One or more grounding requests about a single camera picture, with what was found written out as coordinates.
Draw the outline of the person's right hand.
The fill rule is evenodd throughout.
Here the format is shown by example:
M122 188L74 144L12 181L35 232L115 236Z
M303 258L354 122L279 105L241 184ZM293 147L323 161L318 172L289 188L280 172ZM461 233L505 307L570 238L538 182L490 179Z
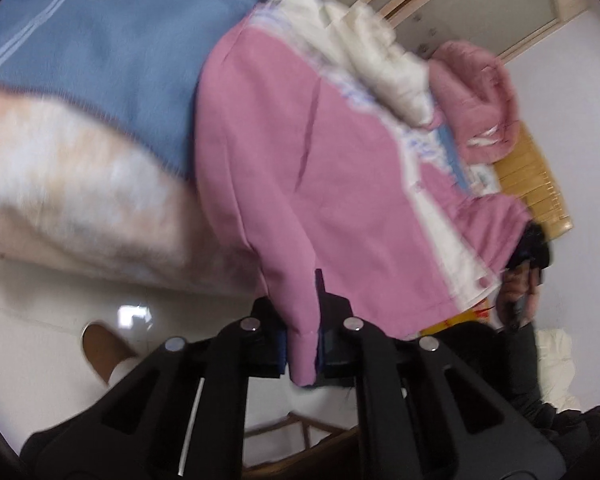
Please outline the person's right hand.
M539 307L540 291L540 270L531 269L528 262L505 270L495 300L496 314L503 326L522 327L531 323Z

